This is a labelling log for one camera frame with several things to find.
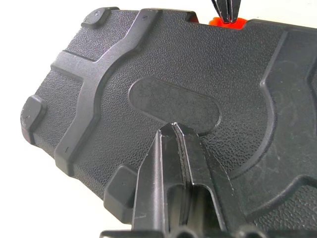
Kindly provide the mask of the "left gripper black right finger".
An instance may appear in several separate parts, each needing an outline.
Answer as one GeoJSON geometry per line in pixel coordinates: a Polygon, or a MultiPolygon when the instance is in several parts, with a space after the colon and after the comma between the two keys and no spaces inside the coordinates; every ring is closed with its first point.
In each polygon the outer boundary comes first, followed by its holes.
{"type": "Polygon", "coordinates": [[[183,142],[191,184],[209,192],[220,229],[236,231],[242,225],[242,211],[224,167],[192,128],[180,123],[175,123],[174,128],[183,142]]]}

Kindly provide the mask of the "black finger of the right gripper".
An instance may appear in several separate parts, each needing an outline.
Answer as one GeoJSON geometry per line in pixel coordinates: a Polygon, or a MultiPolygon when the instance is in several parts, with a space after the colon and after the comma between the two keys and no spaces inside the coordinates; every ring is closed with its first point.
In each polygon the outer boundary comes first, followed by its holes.
{"type": "Polygon", "coordinates": [[[241,0],[229,0],[230,22],[235,23],[238,19],[241,0]]]}
{"type": "Polygon", "coordinates": [[[223,23],[230,23],[229,3],[228,0],[211,0],[213,6],[223,23]]]}

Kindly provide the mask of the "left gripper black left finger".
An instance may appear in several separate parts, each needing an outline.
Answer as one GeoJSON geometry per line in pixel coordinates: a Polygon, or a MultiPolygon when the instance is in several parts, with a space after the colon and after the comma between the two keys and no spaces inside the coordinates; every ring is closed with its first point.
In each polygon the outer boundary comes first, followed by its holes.
{"type": "Polygon", "coordinates": [[[171,232],[179,226],[183,174],[172,124],[160,128],[138,170],[133,230],[171,232]]]}

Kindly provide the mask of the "black plastic tool case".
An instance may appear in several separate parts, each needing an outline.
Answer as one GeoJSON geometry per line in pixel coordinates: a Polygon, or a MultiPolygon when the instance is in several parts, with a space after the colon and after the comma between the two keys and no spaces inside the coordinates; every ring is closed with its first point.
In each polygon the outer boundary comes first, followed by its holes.
{"type": "Polygon", "coordinates": [[[192,128],[227,172],[242,211],[222,231],[209,192],[193,186],[175,130],[179,226],[100,238],[317,238],[317,29],[250,20],[200,24],[192,11],[88,14],[20,116],[27,142],[133,222],[138,170],[156,132],[192,128]]]}

